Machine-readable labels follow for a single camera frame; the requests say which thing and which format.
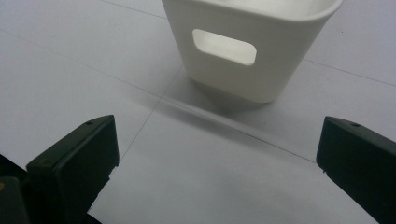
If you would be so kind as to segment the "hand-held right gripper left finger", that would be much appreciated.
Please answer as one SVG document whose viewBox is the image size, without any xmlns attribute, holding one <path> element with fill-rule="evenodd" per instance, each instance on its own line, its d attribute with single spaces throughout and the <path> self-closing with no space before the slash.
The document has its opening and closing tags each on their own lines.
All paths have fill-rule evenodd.
<svg viewBox="0 0 396 224">
<path fill-rule="evenodd" d="M 91 119 L 27 165 L 50 224 L 80 224 L 120 162 L 115 117 Z"/>
</svg>

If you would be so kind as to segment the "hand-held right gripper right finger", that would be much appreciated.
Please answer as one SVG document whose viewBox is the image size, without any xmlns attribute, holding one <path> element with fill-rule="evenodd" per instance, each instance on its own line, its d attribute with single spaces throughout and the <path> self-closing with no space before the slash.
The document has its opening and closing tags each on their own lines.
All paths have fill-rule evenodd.
<svg viewBox="0 0 396 224">
<path fill-rule="evenodd" d="M 396 142 L 356 122 L 327 117 L 316 161 L 379 224 L 396 224 Z"/>
</svg>

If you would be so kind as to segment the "white plastic storage bin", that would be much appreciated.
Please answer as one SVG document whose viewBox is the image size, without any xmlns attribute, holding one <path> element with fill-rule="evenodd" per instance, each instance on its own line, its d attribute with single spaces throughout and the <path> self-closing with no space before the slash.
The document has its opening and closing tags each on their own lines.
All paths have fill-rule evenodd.
<svg viewBox="0 0 396 224">
<path fill-rule="evenodd" d="M 285 89 L 344 0 L 162 0 L 187 75 L 255 103 Z"/>
</svg>

